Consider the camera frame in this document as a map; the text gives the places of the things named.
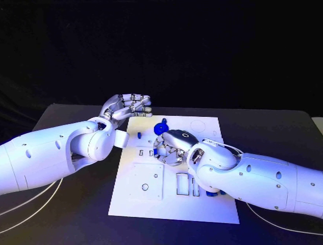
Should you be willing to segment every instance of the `blue object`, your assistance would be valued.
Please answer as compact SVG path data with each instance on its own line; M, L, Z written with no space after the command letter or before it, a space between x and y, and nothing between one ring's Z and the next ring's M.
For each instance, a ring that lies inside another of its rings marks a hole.
M207 192L206 192L206 196L207 196L207 197L216 197L216 196L217 196L217 192L213 193L213 192L209 192L209 191L207 191Z
M168 131L165 118L163 118L161 122L154 125L154 133L155 135L160 135L161 133Z

